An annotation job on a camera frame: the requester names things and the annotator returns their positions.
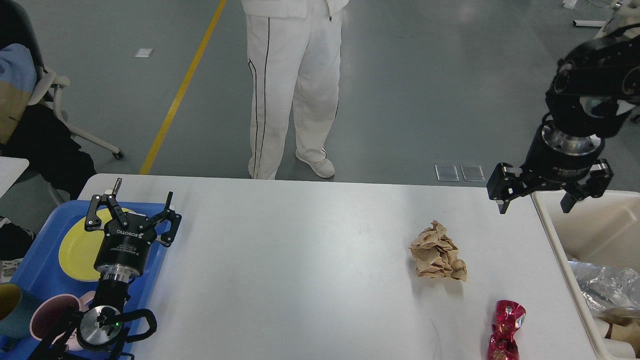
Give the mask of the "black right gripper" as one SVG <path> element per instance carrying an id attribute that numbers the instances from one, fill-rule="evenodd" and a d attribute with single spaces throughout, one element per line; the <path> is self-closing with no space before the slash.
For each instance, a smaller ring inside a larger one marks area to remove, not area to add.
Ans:
<path id="1" fill-rule="evenodd" d="M 605 144 L 605 139 L 594 134 L 570 136 L 550 122 L 543 123 L 535 130 L 521 167 L 496 164 L 486 184 L 488 198 L 505 214 L 512 200 L 565 185 L 560 206 L 569 214 L 576 203 L 601 198 L 608 189 L 614 173 L 608 160 L 599 159 Z"/>

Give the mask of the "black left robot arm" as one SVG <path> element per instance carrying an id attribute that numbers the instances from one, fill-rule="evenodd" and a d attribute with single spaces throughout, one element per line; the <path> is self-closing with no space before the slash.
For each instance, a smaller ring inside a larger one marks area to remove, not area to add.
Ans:
<path id="1" fill-rule="evenodd" d="M 99 273 L 97 288 L 87 309 L 68 306 L 54 321 L 44 338 L 30 353 L 31 360 L 77 360 L 69 340 L 80 348 L 106 352 L 108 359 L 124 355 L 126 344 L 145 340 L 157 331 L 150 309 L 126 311 L 130 285 L 144 275 L 153 244 L 169 248 L 182 216 L 171 208 L 169 191 L 163 209 L 149 217 L 123 211 L 117 201 L 122 179 L 110 193 L 96 194 L 89 203 L 84 230 L 102 232 L 94 258 Z"/>

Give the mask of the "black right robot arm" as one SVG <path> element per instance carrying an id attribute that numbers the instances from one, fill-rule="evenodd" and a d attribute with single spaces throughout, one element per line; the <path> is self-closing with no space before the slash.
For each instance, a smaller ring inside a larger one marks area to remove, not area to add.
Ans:
<path id="1" fill-rule="evenodd" d="M 499 162 L 487 181 L 487 195 L 501 214 L 510 203 L 539 191 L 565 191 L 560 205 L 569 213 L 586 198 L 601 198 L 614 176 L 600 158 L 639 105 L 639 37 L 626 32 L 638 23 L 574 48 L 557 64 L 545 93 L 548 112 L 524 163 Z"/>

